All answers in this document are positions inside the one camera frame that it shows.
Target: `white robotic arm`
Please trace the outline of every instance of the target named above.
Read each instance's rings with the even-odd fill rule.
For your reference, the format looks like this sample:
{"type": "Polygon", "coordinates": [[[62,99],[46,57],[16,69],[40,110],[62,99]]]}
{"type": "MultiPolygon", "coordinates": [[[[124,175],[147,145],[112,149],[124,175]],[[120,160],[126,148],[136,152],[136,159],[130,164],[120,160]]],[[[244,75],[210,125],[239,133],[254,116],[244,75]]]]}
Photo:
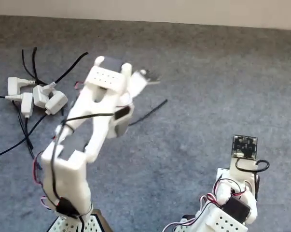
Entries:
{"type": "MultiPolygon", "coordinates": [[[[126,132],[134,110],[132,99],[148,83],[145,74],[146,71],[132,74],[131,64],[116,59],[95,60],[78,99],[41,156],[45,203],[65,218],[63,222],[58,219],[60,224],[55,223],[49,231],[69,232],[69,228],[78,227],[83,232],[84,222],[97,220],[91,216],[86,164],[96,160],[106,138],[126,132]],[[93,120],[93,134],[86,143],[74,131],[89,117],[93,120]]],[[[97,230],[103,231],[98,224],[97,230]]]]}
{"type": "Polygon", "coordinates": [[[256,161],[257,138],[235,135],[229,169],[219,168],[212,194],[196,215],[185,215],[179,223],[171,223],[175,232],[246,232],[246,224],[257,218],[258,172],[269,168],[266,160],[256,161]],[[267,164],[257,169],[258,164],[267,164]]]}

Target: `white wall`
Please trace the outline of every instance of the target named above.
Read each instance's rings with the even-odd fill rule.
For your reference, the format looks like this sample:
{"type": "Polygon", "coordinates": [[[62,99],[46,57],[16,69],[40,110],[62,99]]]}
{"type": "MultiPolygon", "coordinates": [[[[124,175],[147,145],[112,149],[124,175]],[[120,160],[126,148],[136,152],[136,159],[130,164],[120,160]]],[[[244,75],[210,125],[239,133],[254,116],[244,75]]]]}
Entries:
{"type": "Polygon", "coordinates": [[[0,15],[291,29],[291,0],[0,0],[0,15]]]}

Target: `perforated white bracket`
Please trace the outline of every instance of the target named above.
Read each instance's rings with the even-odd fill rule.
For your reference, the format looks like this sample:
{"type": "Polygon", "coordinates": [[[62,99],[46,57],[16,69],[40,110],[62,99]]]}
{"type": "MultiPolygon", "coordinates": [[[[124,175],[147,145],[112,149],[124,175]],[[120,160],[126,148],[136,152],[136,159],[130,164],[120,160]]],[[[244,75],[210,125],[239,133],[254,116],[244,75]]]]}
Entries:
{"type": "Polygon", "coordinates": [[[212,208],[206,218],[206,225],[215,232],[247,232],[246,226],[222,211],[220,208],[212,208]]]}
{"type": "MultiPolygon", "coordinates": [[[[68,222],[64,218],[58,217],[47,232],[81,232],[81,228],[80,222],[68,222]]],[[[84,232],[103,232],[95,216],[91,215],[84,223],[84,232]]]]}
{"type": "Polygon", "coordinates": [[[247,232],[248,228],[236,221],[233,217],[220,208],[210,204],[200,215],[196,214],[198,220],[191,226],[177,226],[174,232],[247,232]]]}
{"type": "Polygon", "coordinates": [[[89,72],[86,83],[91,83],[96,86],[100,86],[106,89],[112,89],[114,92],[122,94],[125,87],[125,76],[121,73],[111,70],[103,69],[98,66],[94,66],[89,72]]]}

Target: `white plug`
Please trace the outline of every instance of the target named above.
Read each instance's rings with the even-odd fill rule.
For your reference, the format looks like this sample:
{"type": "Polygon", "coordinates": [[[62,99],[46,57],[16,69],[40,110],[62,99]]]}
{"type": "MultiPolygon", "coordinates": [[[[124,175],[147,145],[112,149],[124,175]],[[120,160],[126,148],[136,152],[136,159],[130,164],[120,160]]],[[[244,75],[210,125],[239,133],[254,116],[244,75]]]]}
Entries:
{"type": "Polygon", "coordinates": [[[8,95],[20,94],[20,88],[29,85],[35,85],[36,81],[20,79],[18,77],[8,77],[8,95]]]}
{"type": "Polygon", "coordinates": [[[22,93],[13,96],[5,97],[11,101],[21,102],[21,113],[25,118],[29,118],[33,114],[34,104],[33,104],[33,94],[32,93],[22,93]]]}
{"type": "Polygon", "coordinates": [[[55,82],[48,84],[47,86],[35,86],[33,88],[33,97],[34,104],[42,109],[45,108],[45,105],[49,101],[49,95],[54,91],[56,86],[55,82]]]}
{"type": "Polygon", "coordinates": [[[53,97],[45,104],[46,114],[55,115],[67,102],[68,98],[63,92],[57,90],[53,91],[53,97]]]}

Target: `gray carpet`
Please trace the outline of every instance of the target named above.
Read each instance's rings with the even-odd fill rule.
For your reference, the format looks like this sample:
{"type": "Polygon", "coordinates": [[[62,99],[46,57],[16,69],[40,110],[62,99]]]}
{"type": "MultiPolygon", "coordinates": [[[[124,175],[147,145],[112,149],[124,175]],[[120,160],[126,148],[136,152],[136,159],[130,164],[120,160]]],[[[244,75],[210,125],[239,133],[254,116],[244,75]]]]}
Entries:
{"type": "MultiPolygon", "coordinates": [[[[46,82],[90,53],[58,84],[69,99],[99,55],[162,76],[135,100],[134,118],[166,98],[169,103],[125,136],[106,141],[88,166],[95,207],[116,232],[159,232],[195,213],[216,169],[228,166],[235,133],[258,136],[258,156],[271,162],[249,231],[291,232],[291,31],[0,16],[1,95],[7,77],[29,78],[21,49],[29,64],[34,46],[46,82]]],[[[30,128],[42,114],[35,109],[30,128]]],[[[37,127],[35,153],[46,148],[60,120],[50,116],[37,127]]],[[[84,136],[88,126],[80,128],[84,136]]],[[[13,106],[0,99],[0,151],[21,138],[13,106]]],[[[31,165],[25,145],[0,157],[0,232],[43,232],[55,219],[40,205],[31,165]]]]}

